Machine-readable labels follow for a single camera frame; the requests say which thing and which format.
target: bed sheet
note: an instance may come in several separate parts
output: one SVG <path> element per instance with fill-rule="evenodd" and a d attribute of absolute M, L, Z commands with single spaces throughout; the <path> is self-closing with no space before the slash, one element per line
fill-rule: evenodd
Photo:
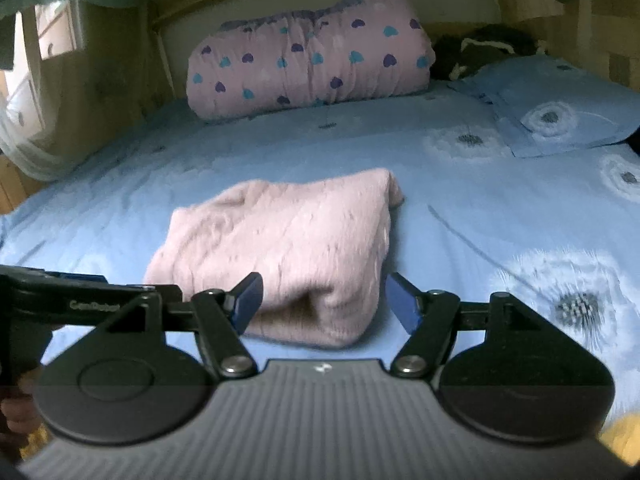
<path fill-rule="evenodd" d="M 179 206 L 252 178 L 302 183 L 376 167 L 393 171 L 406 195 L 385 271 L 465 301 L 512 292 L 607 364 L 610 420 L 640 409 L 640 159 L 624 144 L 514 158 L 485 105 L 438 84 L 216 126 L 175 102 L 2 217 L 0 263 L 140 283 Z M 86 331 L 57 331 L 45 362 Z M 381 298 L 348 349 L 244 342 L 261 367 L 269 358 L 388 366 L 407 338 Z M 454 352 L 482 338 L 462 333 Z M 167 341 L 197 356 L 193 336 Z"/>

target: pink blanket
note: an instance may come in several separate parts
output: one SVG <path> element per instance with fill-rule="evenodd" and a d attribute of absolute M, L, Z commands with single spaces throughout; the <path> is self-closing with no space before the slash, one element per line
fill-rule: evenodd
<path fill-rule="evenodd" d="M 382 169 L 311 184 L 241 182 L 174 211 L 145 283 L 176 283 L 187 301 L 208 288 L 229 290 L 255 270 L 264 300 L 248 333 L 346 346 L 378 307 L 389 207 L 401 202 Z"/>

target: gray ribbed panel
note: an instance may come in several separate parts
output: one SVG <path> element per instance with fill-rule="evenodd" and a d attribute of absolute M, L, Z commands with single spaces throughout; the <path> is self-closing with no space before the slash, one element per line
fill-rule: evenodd
<path fill-rule="evenodd" d="M 427 384 L 376 361 L 274 361 L 226 382 L 197 420 L 152 444 L 102 450 L 56 440 L 22 466 L 34 480 L 614 480 L 596 440 L 512 447 L 456 424 Z"/>

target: silver bolt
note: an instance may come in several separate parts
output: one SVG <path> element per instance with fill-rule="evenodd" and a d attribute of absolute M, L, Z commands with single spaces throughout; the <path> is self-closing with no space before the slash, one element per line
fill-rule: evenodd
<path fill-rule="evenodd" d="M 254 367 L 254 362 L 244 355 L 234 355 L 222 359 L 222 369 L 232 376 L 242 376 Z"/>
<path fill-rule="evenodd" d="M 427 369 L 427 361 L 419 355 L 405 355 L 394 362 L 394 368 L 402 377 L 420 377 Z"/>

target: blue pillow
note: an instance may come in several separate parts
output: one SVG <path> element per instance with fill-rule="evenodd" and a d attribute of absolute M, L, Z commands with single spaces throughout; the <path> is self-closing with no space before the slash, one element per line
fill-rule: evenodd
<path fill-rule="evenodd" d="M 549 56 L 513 57 L 450 86 L 492 106 L 519 157 L 613 144 L 640 126 L 640 94 Z"/>

